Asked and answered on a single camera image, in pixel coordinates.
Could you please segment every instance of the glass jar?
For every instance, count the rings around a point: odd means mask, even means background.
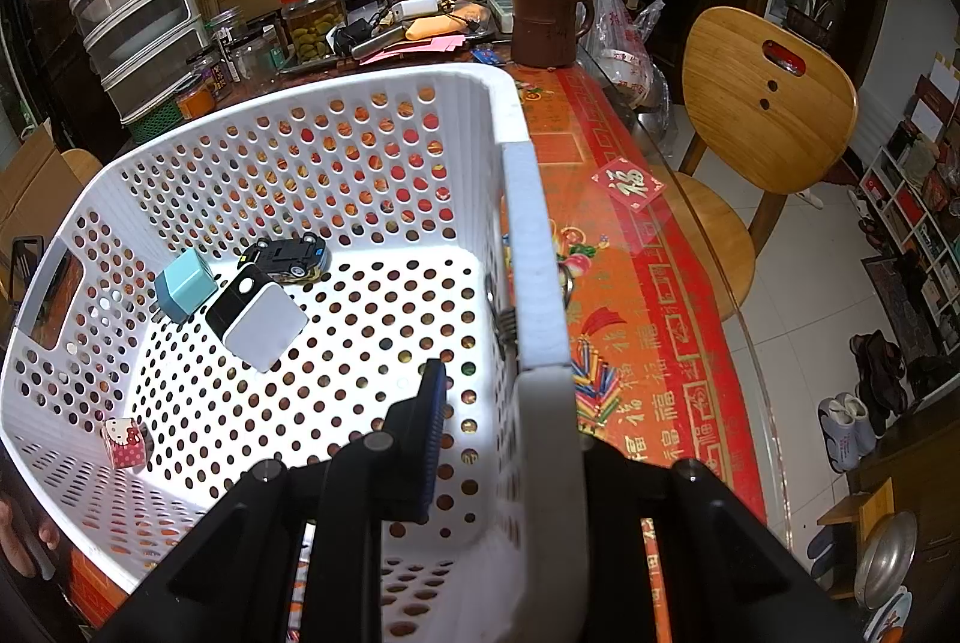
[[[240,75],[233,65],[233,59],[230,52],[233,44],[239,38],[244,37],[250,32],[247,23],[243,18],[243,11],[240,7],[228,8],[227,11],[221,11],[217,16],[206,23],[206,30],[210,33],[213,43],[220,48],[220,55],[224,59],[224,65],[227,66],[232,82],[240,82]]]
[[[241,85],[251,98],[269,93],[277,87],[273,49],[274,45],[258,32],[233,42],[230,57],[240,74]]]
[[[203,47],[186,59],[187,67],[203,75],[206,86],[210,89],[214,101],[222,101],[230,94],[232,80],[227,73],[224,57],[220,54],[217,44]]]
[[[176,88],[174,100],[186,121],[196,120],[198,117],[210,114],[217,106],[209,85],[199,71],[184,80],[184,83]]]
[[[283,19],[280,16],[280,10],[268,11],[264,16],[251,20],[247,23],[251,31],[261,31],[264,37],[272,45],[272,54],[274,55],[274,64],[277,71],[285,66],[287,56],[290,55],[289,41],[287,32],[283,27]]]
[[[224,37],[224,40],[235,41],[243,35],[247,35],[247,23],[243,18],[243,11],[239,6],[228,8],[227,11],[221,11],[206,23],[206,30],[212,37],[218,34]]]
[[[341,0],[280,0],[280,3],[296,59],[301,64],[333,53],[326,35],[346,19]]]

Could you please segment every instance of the pink paper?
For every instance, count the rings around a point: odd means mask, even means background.
[[[360,65],[375,64],[376,61],[392,58],[392,56],[408,52],[451,52],[464,43],[462,34],[457,35],[438,35],[429,41],[414,41],[408,43],[394,44],[387,49],[371,55],[369,58],[360,61]]]

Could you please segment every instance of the brown mug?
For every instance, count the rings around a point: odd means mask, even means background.
[[[587,7],[577,29],[577,3]],[[534,68],[570,65],[577,58],[577,40],[593,27],[592,0],[514,0],[511,57]]]

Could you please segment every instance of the basket hole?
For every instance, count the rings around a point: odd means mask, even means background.
[[[416,632],[416,624],[412,621],[398,621],[387,627],[387,630],[393,637],[405,637]]]

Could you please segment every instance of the shoe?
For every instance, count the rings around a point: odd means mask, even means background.
[[[806,544],[806,557],[809,560],[817,560],[830,548],[833,548],[833,525],[827,524],[818,533],[814,534],[813,538],[810,538],[810,542]]]
[[[877,446],[877,435],[870,424],[870,411],[856,396],[844,391],[837,394],[837,402],[853,418],[853,436],[856,439],[856,451],[861,457],[872,453]]]
[[[914,402],[937,390],[960,373],[960,365],[943,355],[921,355],[906,368],[906,382],[913,389]]]
[[[817,419],[824,432],[824,446],[830,469],[838,475],[855,469],[860,464],[856,451],[856,421],[841,403],[835,399],[824,399],[817,406]]]
[[[824,553],[819,555],[819,557],[813,561],[813,564],[810,565],[810,578],[816,581],[816,579],[824,577],[824,575],[827,574],[827,570],[836,566],[837,561],[837,548],[830,548],[824,551]]]
[[[877,402],[874,389],[870,386],[870,361],[867,359],[867,334],[854,334],[850,338],[850,350],[856,358],[856,368],[860,373],[860,382],[856,384],[856,396],[867,408],[867,416],[874,435],[882,437],[887,430],[887,418],[890,409]]]
[[[864,352],[870,364],[870,388],[883,408],[896,415],[906,412],[906,391],[901,378],[906,374],[904,356],[892,342],[883,338],[880,330],[867,337]]]

